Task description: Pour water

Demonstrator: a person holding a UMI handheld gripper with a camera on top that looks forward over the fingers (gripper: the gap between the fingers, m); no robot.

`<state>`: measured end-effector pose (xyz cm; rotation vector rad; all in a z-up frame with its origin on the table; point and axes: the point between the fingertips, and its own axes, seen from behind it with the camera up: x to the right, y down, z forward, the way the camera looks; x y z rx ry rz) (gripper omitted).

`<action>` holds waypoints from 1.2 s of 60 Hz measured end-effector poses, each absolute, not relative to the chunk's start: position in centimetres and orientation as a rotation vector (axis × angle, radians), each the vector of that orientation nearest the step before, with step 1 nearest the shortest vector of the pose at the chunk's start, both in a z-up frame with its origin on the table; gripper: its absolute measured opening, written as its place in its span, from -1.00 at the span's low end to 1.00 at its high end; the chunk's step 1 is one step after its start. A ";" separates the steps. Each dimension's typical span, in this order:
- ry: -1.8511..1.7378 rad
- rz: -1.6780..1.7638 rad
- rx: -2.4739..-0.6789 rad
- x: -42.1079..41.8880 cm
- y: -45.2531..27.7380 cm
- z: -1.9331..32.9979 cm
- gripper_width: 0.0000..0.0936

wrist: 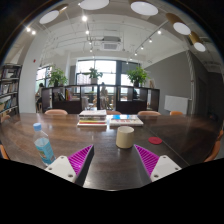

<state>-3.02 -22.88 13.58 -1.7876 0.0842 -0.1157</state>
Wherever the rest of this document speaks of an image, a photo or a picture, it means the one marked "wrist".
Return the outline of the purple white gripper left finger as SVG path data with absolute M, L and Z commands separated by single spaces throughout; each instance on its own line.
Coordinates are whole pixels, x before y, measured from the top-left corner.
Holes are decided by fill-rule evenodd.
M 64 155 L 59 156 L 46 168 L 46 171 L 82 186 L 85 182 L 93 156 L 94 145 L 89 145 L 68 157 Z

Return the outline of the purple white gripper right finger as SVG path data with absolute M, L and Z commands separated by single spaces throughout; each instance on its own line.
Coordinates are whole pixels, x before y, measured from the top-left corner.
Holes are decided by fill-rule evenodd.
M 181 170 L 181 167 L 167 155 L 158 156 L 139 145 L 134 145 L 134 148 L 138 158 L 140 176 L 144 182 L 155 182 Z

